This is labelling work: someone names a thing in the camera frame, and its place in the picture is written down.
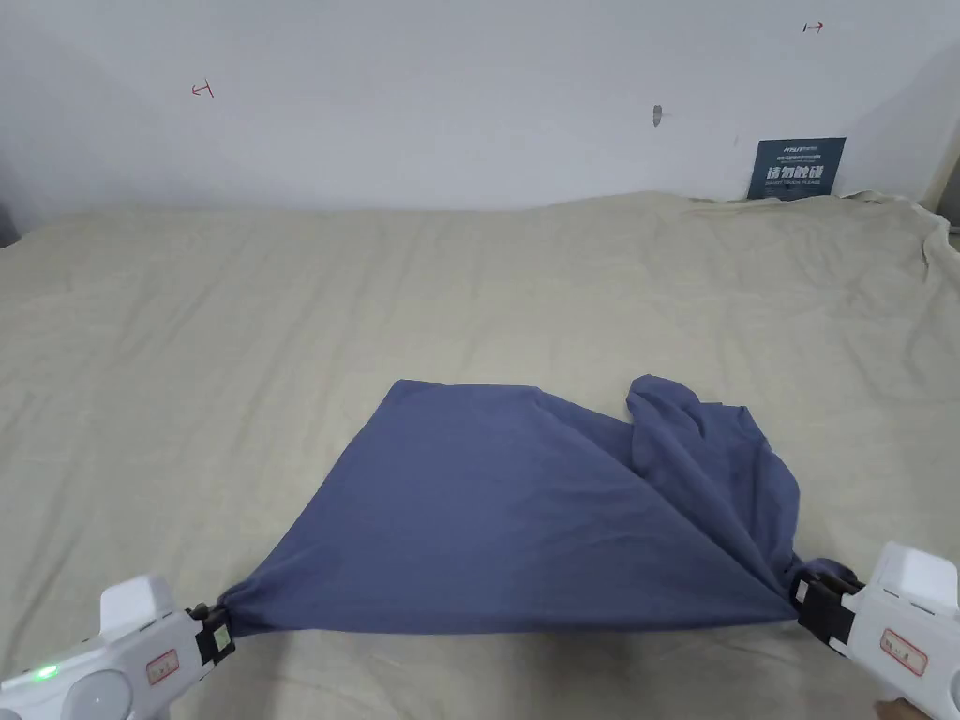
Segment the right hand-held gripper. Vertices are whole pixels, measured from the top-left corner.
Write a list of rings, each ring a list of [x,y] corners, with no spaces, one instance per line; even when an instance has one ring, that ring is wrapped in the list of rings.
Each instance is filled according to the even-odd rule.
[[[887,543],[864,586],[845,565],[816,559],[795,578],[798,624],[934,719],[959,716],[958,569]]]

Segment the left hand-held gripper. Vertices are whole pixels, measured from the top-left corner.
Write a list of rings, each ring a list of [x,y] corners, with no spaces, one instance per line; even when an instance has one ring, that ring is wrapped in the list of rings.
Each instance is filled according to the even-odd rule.
[[[220,604],[178,607],[161,577],[99,597],[99,633],[1,686],[4,719],[168,719],[171,706],[235,651]]]

